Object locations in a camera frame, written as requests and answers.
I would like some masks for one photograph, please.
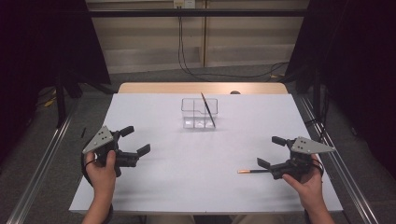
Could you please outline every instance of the table surface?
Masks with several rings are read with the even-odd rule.
[[[303,211],[298,194],[283,180],[274,180],[270,174],[236,173],[238,169],[260,169],[257,157],[272,164],[289,158],[285,147],[271,142],[272,135],[309,137],[282,84],[188,83],[187,89],[182,83],[133,84],[123,84],[120,92],[131,92],[127,87],[132,86],[133,92],[137,87],[148,91],[156,86],[157,93],[188,90],[195,95],[114,95],[105,125],[112,131],[125,125],[135,128],[131,136],[121,138],[120,149],[134,151],[151,143],[151,152],[135,168],[121,168],[113,199],[116,212],[215,215]],[[181,99],[199,97],[200,91],[207,92],[207,98],[219,99],[216,130],[182,128]],[[228,95],[230,91],[245,94]],[[327,174],[323,192],[330,211],[342,210]],[[85,213],[91,201],[92,188],[82,180],[70,210]]]
[[[119,93],[287,94],[282,83],[261,82],[128,82]]]

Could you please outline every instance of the hand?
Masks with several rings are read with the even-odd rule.
[[[316,155],[311,155],[313,163],[319,166]],[[303,208],[308,212],[312,223],[333,223],[322,194],[322,180],[320,170],[312,167],[308,174],[303,175],[301,183],[290,175],[282,178],[299,194]]]
[[[89,152],[86,162],[93,160],[94,155],[92,152]],[[115,163],[116,152],[110,150],[107,153],[105,167],[98,161],[91,162],[87,165],[87,173],[92,182],[94,196],[90,209],[82,221],[83,223],[102,223],[106,219],[116,186]]]
[[[86,162],[93,160],[93,152],[87,153]],[[116,172],[114,170],[115,163],[116,152],[114,150],[110,150],[107,153],[105,167],[103,167],[99,161],[94,161],[87,165],[87,173],[92,182],[95,196],[113,195],[116,185]]]

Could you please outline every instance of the floor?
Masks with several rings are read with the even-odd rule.
[[[231,66],[194,68],[191,71],[194,74],[210,72],[240,76],[199,76],[209,81],[267,81],[269,78],[264,74],[270,67]],[[253,74],[262,76],[249,77]],[[119,74],[111,77],[113,84],[108,87],[116,90],[126,81],[202,81],[196,77],[181,70]],[[82,215],[68,211],[81,178],[79,154],[87,136],[93,135],[99,129],[111,102],[111,95],[105,95],[84,84],[81,84],[81,88],[84,95],[80,99],[66,96],[67,111],[72,116],[64,130],[55,129],[56,104],[49,107],[38,106],[35,119],[3,162],[0,174],[0,223],[6,223],[11,217],[14,217],[11,223],[78,223],[82,220]],[[287,88],[293,94],[303,119],[311,120],[305,109],[304,99],[311,98],[312,90],[307,95],[300,95],[295,92],[294,83],[287,84]],[[48,95],[38,99],[38,102],[45,102],[47,99]],[[344,177],[337,171],[332,157],[322,158],[345,208],[345,213],[332,214],[333,218],[337,223],[393,223],[396,220],[396,181],[373,158],[364,139],[355,135],[351,127],[352,124],[337,107],[336,102],[330,100],[326,131],[330,136],[329,141],[332,140],[347,168]],[[307,129],[313,139],[318,138],[315,125],[307,124]],[[60,135],[62,141],[54,142],[54,135]],[[352,182],[352,185],[355,182],[357,187],[348,189],[345,181]],[[283,216],[286,223],[304,223],[302,214]],[[139,223],[139,219],[115,215],[111,223]],[[220,222],[208,220],[207,223]]]

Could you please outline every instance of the clear plastic container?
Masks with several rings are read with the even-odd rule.
[[[206,98],[212,119],[218,116],[218,99]],[[181,101],[183,128],[215,128],[202,98],[185,98]]]

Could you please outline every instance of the cable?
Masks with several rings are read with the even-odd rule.
[[[320,136],[319,136],[319,140],[318,140],[320,143],[322,142],[323,135],[326,132],[326,121],[327,121],[327,113],[329,111],[329,105],[330,105],[329,92],[326,87],[325,94],[324,94],[324,100],[323,100],[323,107],[320,112],[320,117],[322,120],[322,128],[320,129]]]
[[[88,166],[90,163],[95,162],[95,161],[97,161],[97,160],[98,160],[98,159],[95,159],[95,160],[92,160],[92,161],[87,162],[87,163],[84,165],[84,169],[87,170],[87,166]]]
[[[317,163],[319,163],[319,165],[320,165],[320,168],[321,169],[323,169],[324,167],[323,167],[323,164],[320,162],[320,161],[318,161],[318,160],[315,160],[315,159],[312,159],[312,161],[316,161]]]
[[[238,75],[227,75],[227,74],[213,74],[213,73],[200,73],[200,74],[194,74],[189,67],[186,64],[186,58],[184,55],[184,41],[183,41],[183,20],[181,17],[178,17],[178,31],[179,31],[179,36],[178,36],[178,51],[177,51],[177,57],[178,57],[178,64],[181,68],[181,70],[183,70],[184,73],[189,74],[195,78],[201,79],[203,81],[207,81],[207,82],[211,82],[210,80],[204,79],[202,77],[198,77],[198,76],[213,76],[213,77],[245,77],[245,78],[254,78],[254,77],[263,77],[263,76],[267,76],[270,75],[268,77],[268,79],[265,80],[265,82],[268,82],[271,80],[273,72],[275,72],[275,70],[281,68],[283,65],[288,64],[289,62],[284,62],[284,63],[274,63],[271,66],[270,71],[263,73],[263,74],[258,74],[255,76],[238,76]],[[184,63],[184,67],[183,64],[181,62],[180,59],[180,53],[182,56],[182,60]]]
[[[46,104],[46,103],[48,103],[48,102],[50,102],[50,101],[54,101],[55,99],[56,99],[56,96],[53,96],[53,97],[49,98],[47,101],[45,101],[45,102],[37,103],[37,104],[35,105],[35,107],[44,105],[44,104]]]
[[[323,174],[324,174],[323,165],[318,166],[318,165],[312,163],[311,166],[314,168],[317,168],[320,171],[320,176],[323,176]]]
[[[50,92],[52,92],[52,91],[54,91],[54,90],[55,90],[55,87],[52,87],[52,88],[50,88],[48,91],[45,91],[45,92],[39,94],[39,95],[38,95],[38,98],[43,97],[43,96],[47,95],[48,93],[50,93]]]

